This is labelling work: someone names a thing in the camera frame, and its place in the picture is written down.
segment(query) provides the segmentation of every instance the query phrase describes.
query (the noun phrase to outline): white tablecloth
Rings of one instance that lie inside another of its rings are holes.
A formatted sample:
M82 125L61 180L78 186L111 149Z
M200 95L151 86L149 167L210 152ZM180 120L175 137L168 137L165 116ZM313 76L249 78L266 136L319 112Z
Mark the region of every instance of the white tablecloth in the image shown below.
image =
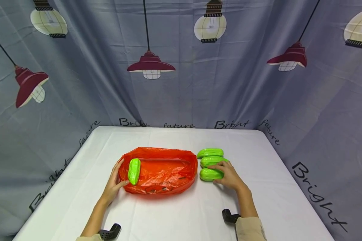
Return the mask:
M137 147L195 154L204 148L221 148L252 190L268 241L333 241L262 132L143 127L95 129L14 241L75 240L113 165ZM221 211L229 208L238 213L236 202L234 192L198 177L180 195L143 198L121 189L106 213L103 229L119 223L119 241L235 241L234 226L224 223Z

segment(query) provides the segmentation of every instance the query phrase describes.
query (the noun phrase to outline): red plastic bag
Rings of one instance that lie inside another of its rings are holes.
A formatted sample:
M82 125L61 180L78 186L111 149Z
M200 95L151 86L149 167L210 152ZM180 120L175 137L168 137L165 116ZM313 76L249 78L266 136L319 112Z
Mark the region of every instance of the red plastic bag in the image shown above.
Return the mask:
M119 168L121 181L128 180L129 163L141 160L137 185L124 188L133 194L178 194L188 189L197 174L197 157L191 151L138 147L122 156L125 161Z

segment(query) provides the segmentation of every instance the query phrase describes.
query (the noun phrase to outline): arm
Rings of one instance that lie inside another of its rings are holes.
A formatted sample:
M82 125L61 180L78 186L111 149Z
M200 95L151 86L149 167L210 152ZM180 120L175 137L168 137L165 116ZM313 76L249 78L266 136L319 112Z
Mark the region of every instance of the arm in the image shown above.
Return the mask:
M90 215L89 220L87 221L87 224L80 235L80 237L88 237L93 239L83 239L83 240L101 240L100 236L94 237L98 234L98 232L101 229L103 217L105 215L107 207L112 203L115 196L117 195L119 189L121 187L126 186L129 181L119 182L118 178L118 170L124 160L118 160L117 163L115 163L115 166L113 167L113 170L111 172L110 178L106 184L105 190L102 193L102 196L97 201L93 212Z
M101 230L103 216L105 215L107 206L107 203L102 200L99 200L96 203L93 212L91 213L90 218L80 235L81 237L92 237Z
M208 168L217 169L224 173L224 177L214 180L214 183L224 185L236 191L241 216L236 222L238 241L267 241L263 225L256 211L252 193L239 177L232 164L223 161Z

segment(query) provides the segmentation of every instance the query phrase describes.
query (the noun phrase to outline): sleeve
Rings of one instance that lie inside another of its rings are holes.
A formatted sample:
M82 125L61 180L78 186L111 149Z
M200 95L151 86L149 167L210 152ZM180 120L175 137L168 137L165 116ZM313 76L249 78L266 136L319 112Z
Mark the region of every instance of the sleeve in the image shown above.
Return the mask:
M236 234L238 241L267 241L261 220L256 217L238 218Z
M76 241L103 241L99 234L95 234L92 237L78 237Z

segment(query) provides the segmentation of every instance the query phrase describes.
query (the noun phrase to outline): finger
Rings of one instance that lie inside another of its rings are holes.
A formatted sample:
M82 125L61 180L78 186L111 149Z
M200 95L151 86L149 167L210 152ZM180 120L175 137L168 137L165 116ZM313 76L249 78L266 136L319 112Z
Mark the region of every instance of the finger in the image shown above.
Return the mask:
M229 167L228 163L225 161L221 161L219 163L217 163L217 165L223 166L223 167Z
M118 162L115 164L115 166L113 167L113 172L110 175L110 180L115 183L117 181L117 177L118 177L118 171L119 168L121 167L122 163L125 161L125 159L121 159L118 160Z
M213 165L213 166L209 166L208 168L209 168L209 169L217 169L217 170L220 170L220 171L222 171L222 172L225 171L225 167L220 166L219 164Z
M118 183L117 185L115 185L115 187L113 187L113 189L119 189L119 188L121 188L121 187L124 187L124 186L126 186L126 185L128 185L130 183L130 181L123 181L123 182L120 182L120 183Z
M124 161L125 161L124 158L119 159L119 160L115 163L112 172L114 172L115 168L117 168L118 166L120 167L121 164L122 164Z
M221 179L215 179L213 180L213 183L216 183L216 184L223 184L223 181Z

